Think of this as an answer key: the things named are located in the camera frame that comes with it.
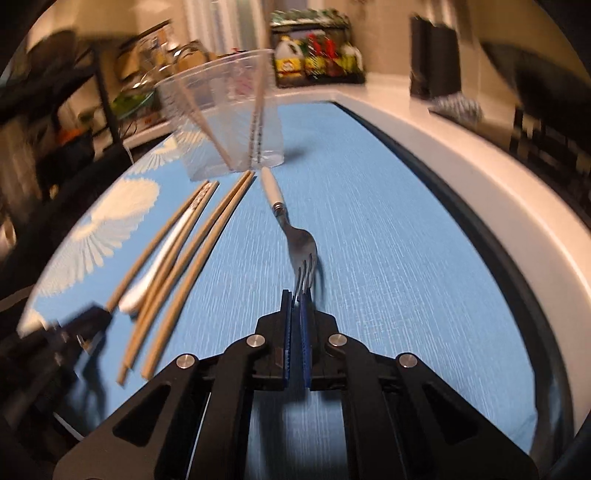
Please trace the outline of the metal fork white handle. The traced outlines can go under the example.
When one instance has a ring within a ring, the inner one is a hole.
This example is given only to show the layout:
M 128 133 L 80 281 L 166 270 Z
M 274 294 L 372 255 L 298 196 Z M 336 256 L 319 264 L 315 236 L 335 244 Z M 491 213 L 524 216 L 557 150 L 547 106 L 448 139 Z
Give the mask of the metal fork white handle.
M 286 236 L 287 252 L 294 270 L 294 297 L 300 298 L 304 291 L 311 292 L 311 287 L 314 285 L 315 268 L 318 266 L 317 244 L 310 232 L 290 224 L 283 193 L 269 167 L 260 169 L 260 179 L 273 216 Z

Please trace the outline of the blue patterned table mat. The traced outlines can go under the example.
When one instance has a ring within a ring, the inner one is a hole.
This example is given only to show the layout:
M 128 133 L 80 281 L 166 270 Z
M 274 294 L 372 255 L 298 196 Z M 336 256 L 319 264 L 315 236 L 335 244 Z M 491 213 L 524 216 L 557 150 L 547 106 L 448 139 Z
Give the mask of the blue patterned table mat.
M 159 366 L 186 298 L 239 202 L 259 181 L 287 239 L 294 288 L 256 331 L 218 355 Z M 55 464 L 56 479 L 246 479 L 252 416 L 281 427 L 269 398 L 337 395 L 349 479 L 534 479 L 531 457 L 412 353 L 395 358 L 343 334 L 312 300 L 318 254 L 290 224 L 269 169 L 246 173 L 155 284 L 148 306 L 170 311 L 146 360 L 144 386 Z

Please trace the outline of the white ceramic spoon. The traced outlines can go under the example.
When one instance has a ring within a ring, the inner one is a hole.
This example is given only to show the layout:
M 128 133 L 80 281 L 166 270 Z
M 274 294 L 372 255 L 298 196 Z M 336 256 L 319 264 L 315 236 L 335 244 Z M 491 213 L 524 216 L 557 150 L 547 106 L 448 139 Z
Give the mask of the white ceramic spoon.
M 193 200 L 187 209 L 183 212 L 183 215 L 175 222 L 170 233 L 164 240 L 163 245 L 159 248 L 155 259 L 148 268 L 147 272 L 141 277 L 140 280 L 135 282 L 122 296 L 118 302 L 118 309 L 125 314 L 135 315 L 141 307 L 143 299 L 147 294 L 148 288 L 155 279 L 158 269 L 165 260 L 166 255 L 172 248 L 175 240 L 179 236 L 182 228 L 187 223 L 190 215 L 197 208 L 198 201 Z

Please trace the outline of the clear plastic utensil holder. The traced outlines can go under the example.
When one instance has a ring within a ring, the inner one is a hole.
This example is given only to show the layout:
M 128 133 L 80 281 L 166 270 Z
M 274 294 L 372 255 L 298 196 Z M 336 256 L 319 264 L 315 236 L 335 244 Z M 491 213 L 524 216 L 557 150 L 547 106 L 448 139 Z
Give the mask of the clear plastic utensil holder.
M 262 158 L 250 166 L 250 121 L 256 89 L 256 63 L 266 50 L 266 101 L 263 113 Z M 218 141 L 228 151 L 232 170 L 224 164 L 211 140 L 191 121 L 189 105 L 177 88 L 181 81 L 194 98 Z M 276 75 L 273 51 L 259 49 L 226 56 L 177 73 L 156 85 L 164 115 L 172 128 L 185 172 L 191 180 L 204 180 L 228 173 L 283 163 L 283 130 L 276 106 Z

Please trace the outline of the large cooking oil jug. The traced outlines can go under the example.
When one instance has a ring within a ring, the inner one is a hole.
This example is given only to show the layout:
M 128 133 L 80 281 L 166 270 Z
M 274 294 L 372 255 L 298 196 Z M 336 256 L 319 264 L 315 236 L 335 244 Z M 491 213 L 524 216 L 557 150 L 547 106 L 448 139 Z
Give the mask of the large cooking oil jug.
M 297 86 L 304 83 L 304 53 L 300 45 L 283 35 L 274 50 L 277 83 L 280 86 Z

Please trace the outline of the blue white dish cloth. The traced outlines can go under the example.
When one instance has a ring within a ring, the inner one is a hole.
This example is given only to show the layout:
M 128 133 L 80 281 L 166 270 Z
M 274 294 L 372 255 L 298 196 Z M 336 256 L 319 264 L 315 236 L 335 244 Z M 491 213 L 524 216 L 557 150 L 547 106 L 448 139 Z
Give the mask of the blue white dish cloth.
M 461 92 L 435 98 L 429 111 L 468 123 L 478 123 L 483 118 L 480 103 Z

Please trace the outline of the black condiment rack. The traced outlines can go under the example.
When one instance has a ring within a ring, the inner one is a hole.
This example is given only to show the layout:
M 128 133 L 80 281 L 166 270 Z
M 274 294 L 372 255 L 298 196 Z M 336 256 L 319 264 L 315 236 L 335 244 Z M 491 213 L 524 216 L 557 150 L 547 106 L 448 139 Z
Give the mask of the black condiment rack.
M 326 84 L 363 84 L 363 56 L 352 42 L 348 16 L 338 10 L 274 10 L 270 14 L 270 45 L 274 50 L 283 35 L 290 36 L 304 53 L 304 83 L 296 88 Z

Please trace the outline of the black electric kettle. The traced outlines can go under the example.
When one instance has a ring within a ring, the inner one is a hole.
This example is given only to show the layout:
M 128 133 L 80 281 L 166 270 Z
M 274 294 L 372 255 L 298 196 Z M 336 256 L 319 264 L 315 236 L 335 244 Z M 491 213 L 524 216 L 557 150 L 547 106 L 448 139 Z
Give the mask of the black electric kettle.
M 410 94 L 433 100 L 462 90 L 457 32 L 445 24 L 434 24 L 419 16 L 410 19 Z

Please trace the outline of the black shelving rack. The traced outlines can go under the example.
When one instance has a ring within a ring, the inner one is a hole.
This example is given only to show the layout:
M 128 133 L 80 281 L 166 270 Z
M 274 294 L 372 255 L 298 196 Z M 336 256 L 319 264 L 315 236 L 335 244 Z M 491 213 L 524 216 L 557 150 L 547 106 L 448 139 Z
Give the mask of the black shelving rack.
M 92 161 L 64 144 L 37 164 L 31 137 L 27 135 L 28 123 L 56 118 L 61 105 L 90 79 L 95 80 L 99 91 L 111 144 Z M 63 180 L 62 187 L 66 190 L 80 187 L 84 192 L 94 189 L 102 193 L 130 165 L 131 157 L 119 135 L 118 121 L 108 101 L 97 59 L 86 66 L 72 66 L 1 88 L 1 198 L 13 209 L 24 209 L 28 202 L 37 204 L 47 200 L 38 173 L 45 181 Z

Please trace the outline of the black wok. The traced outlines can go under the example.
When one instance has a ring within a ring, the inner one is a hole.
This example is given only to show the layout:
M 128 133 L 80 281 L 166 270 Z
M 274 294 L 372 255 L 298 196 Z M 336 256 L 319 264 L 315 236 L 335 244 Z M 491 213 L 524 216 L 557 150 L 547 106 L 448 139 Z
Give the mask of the black wok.
M 525 112 L 586 148 L 590 143 L 590 84 L 546 57 L 514 44 L 481 47 L 518 96 Z

